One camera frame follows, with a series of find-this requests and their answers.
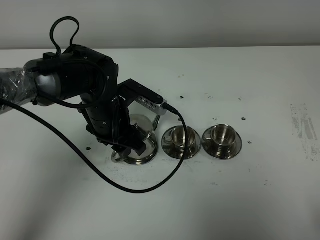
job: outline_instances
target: black cable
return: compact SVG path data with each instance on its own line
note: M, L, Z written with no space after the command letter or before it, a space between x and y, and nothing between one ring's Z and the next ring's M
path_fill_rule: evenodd
M104 93L104 91L108 88L108 76L107 74L103 71L103 69L97 65L96 63L92 62L92 61L88 61L88 60L82 60L82 59L75 59L75 60L62 60L61 61L63 64L69 65L69 64L85 64L85 65L89 65L91 67L93 67L94 69L96 69L99 73L102 74L102 77L104 78L103 81L103 86L102 86L102 93L101 95ZM64 107L70 108L70 109L87 109L87 108L91 108L96 106L98 103L100 103L102 101L101 97L98 97L96 101L92 102L92 103L88 103L88 104L72 104L72 103L68 103L65 101L62 101L60 99L57 99L55 97L52 97L51 95L39 91L39 96Z
M65 17L62 17L60 19L58 19L51 27L50 29L50 39L51 39L51 42L53 43L53 45L55 46L56 48L56 54L57 56L60 56L61 55L61 48L60 46L56 43L55 39L54 39L54 31L57 27L57 25L65 20L71 20L71 21L74 21L76 24L77 24L77 29L75 31L75 33L73 34L73 36L71 37L70 39L70 48L71 48L71 51L73 52L73 41L74 41L74 37L76 36L76 34L79 32L79 28L80 28L80 23L77 19L75 19L74 17L72 16L65 16Z
M99 175L99 177L101 177L103 180L105 180L107 183L111 184L112 186L114 186L115 188L125 191L127 193L132 193L132 194L144 194L144 193L148 193L151 192L153 190L156 190L157 188L161 187L162 185L164 185L166 182L168 182L173 175L175 175L175 173L179 170L179 168L181 167L182 163L184 162L184 159L186 157L187 154L187 149L188 149L188 132L187 132L187 126L185 123L184 118L181 116L181 114L172 106L170 106L169 104L165 105L165 108L167 108L170 112L176 114L179 116L179 118L181 119L182 125L183 125L183 129L185 132L185 145L184 145L184 151L181 157L181 160L179 161L178 165L176 166L176 168L173 170L173 172L166 178L164 179L162 182L158 183L157 185L144 189L144 190L134 190L134 189L130 189L130 188L126 188L124 186L121 186L117 183L115 183L114 181L112 181L111 179L109 179L108 177L106 177L99 169L96 168L95 165L93 165L93 163L66 137L64 136L59 130L57 130L54 126L52 126L51 124L49 124L48 122L46 122L45 120L43 120L42 118L40 118L39 116L33 114L32 112L26 110L23 107L20 107L12 102L0 99L0 103L3 105L6 105L10 108L13 108L27 116L29 116L30 118L36 120L37 122L41 123L42 125L44 125L45 127L47 127L48 129L50 129L53 133L55 133L59 138L61 138L72 150L75 151L76 154L79 155L79 157L96 173Z

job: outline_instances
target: white tabletop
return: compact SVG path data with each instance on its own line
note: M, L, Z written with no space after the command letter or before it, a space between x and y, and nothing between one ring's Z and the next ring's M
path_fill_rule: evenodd
M201 136L216 124L234 127L242 151L218 160L202 149L164 186L135 195L104 182L52 132L12 110L0 116L0 239L320 239L320 47L98 51L119 64L119 83L132 78L159 93ZM45 52L2 50L0 67ZM125 187L151 187L178 163L161 147L146 165L113 163L111 147L86 131L77 110L25 107ZM130 113L155 116L138 104ZM168 112L158 141L179 124Z

